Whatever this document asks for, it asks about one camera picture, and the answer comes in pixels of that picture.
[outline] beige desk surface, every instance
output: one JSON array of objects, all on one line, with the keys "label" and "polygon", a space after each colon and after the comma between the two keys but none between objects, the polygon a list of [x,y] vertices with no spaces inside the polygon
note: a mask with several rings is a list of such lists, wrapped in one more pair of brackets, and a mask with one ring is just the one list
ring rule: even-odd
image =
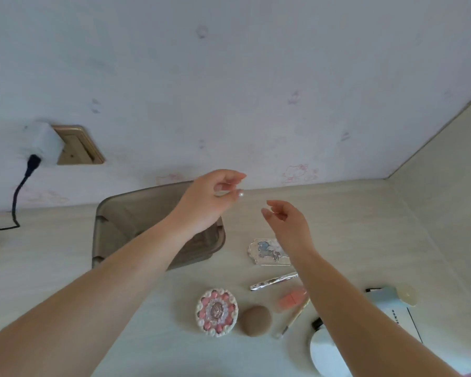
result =
[{"label": "beige desk surface", "polygon": [[[389,184],[376,180],[246,192],[223,217],[224,248],[207,261],[167,272],[94,375],[319,375],[308,353],[310,323],[317,318],[312,305],[281,340],[271,334],[250,338],[237,326],[215,339],[195,325],[195,301],[208,288],[229,289],[241,311],[254,304],[273,310],[300,284],[295,279],[248,289],[293,270],[254,265],[246,254],[254,238],[272,238],[260,215],[267,198],[300,208],[318,250],[359,288],[409,282],[419,293],[412,313],[424,343],[460,371],[471,370],[471,296]],[[94,211],[25,212],[23,228],[0,233],[0,328],[89,269]],[[273,314],[272,333],[290,314]]]}]

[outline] person's right hand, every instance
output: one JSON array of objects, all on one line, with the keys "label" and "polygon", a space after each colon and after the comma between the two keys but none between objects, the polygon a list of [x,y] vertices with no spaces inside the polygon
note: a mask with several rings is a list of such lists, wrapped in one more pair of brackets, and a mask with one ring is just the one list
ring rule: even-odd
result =
[{"label": "person's right hand", "polygon": [[300,210],[289,202],[276,199],[267,200],[267,205],[272,212],[264,208],[262,214],[284,251],[290,254],[296,249],[314,249],[309,225]]}]

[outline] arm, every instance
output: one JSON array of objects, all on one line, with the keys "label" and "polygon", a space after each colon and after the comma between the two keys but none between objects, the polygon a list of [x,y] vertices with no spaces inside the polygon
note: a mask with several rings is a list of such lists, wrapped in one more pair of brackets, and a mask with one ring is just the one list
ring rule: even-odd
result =
[{"label": "arm", "polygon": [[92,374],[185,242],[238,199],[244,177],[199,177],[163,221],[2,329],[0,376]]},{"label": "arm", "polygon": [[314,249],[305,217],[289,202],[267,201],[264,218],[290,256],[345,363],[356,377],[459,374],[371,304]]}]

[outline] person's left hand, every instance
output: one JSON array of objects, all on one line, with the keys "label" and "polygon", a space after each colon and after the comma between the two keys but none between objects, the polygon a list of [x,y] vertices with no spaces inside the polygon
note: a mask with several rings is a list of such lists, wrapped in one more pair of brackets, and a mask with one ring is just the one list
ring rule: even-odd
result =
[{"label": "person's left hand", "polygon": [[[244,173],[235,170],[218,169],[197,178],[168,218],[193,237],[215,223],[239,199],[237,184],[245,177]],[[229,192],[215,196],[220,190]]]}]

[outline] silver pen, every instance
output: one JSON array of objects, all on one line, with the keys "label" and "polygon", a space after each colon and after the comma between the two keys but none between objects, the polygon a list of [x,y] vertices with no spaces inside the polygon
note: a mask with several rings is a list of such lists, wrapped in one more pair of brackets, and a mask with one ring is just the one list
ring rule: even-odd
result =
[{"label": "silver pen", "polygon": [[256,285],[250,286],[250,291],[257,291],[259,289],[262,289],[263,287],[267,287],[268,285],[274,285],[274,284],[279,283],[283,280],[293,279],[296,276],[298,276],[298,272],[296,272],[296,271],[292,272],[290,274],[283,275],[283,276],[278,276],[276,278],[272,278],[272,279],[257,283]]}]

